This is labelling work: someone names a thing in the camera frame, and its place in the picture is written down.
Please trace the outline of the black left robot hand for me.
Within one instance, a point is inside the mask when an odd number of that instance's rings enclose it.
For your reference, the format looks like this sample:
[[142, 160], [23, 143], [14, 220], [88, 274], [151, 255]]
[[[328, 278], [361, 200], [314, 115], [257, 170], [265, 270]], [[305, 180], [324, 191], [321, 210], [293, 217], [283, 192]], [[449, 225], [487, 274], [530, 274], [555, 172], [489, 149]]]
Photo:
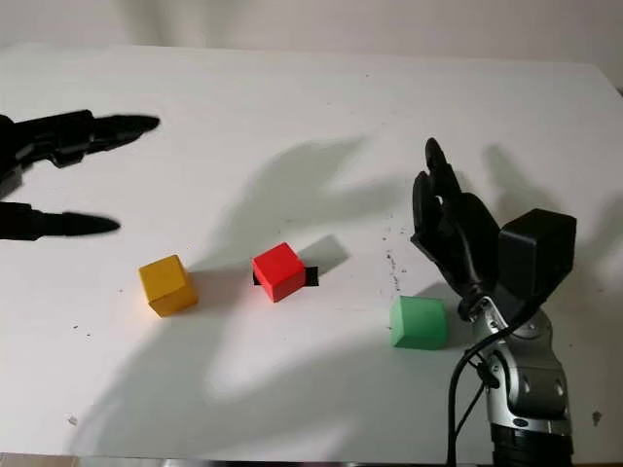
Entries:
[[[155, 130], [160, 119], [148, 115], [96, 117], [89, 110], [15, 122], [1, 117], [1, 197], [22, 184], [23, 174], [35, 163], [48, 161], [65, 168], [84, 157], [108, 152]], [[77, 237], [109, 234], [121, 224], [93, 214], [46, 213], [28, 203], [1, 201], [1, 238], [36, 241], [41, 237]]]

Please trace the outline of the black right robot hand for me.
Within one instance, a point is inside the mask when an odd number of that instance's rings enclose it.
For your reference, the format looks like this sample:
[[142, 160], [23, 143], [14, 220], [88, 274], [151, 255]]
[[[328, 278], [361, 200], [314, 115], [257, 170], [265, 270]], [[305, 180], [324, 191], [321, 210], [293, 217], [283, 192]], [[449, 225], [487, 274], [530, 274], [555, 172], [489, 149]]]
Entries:
[[424, 152], [427, 170], [413, 186], [411, 241], [460, 296], [460, 319], [470, 321], [471, 308], [495, 286], [499, 226], [483, 201], [461, 189], [436, 139], [426, 141]]

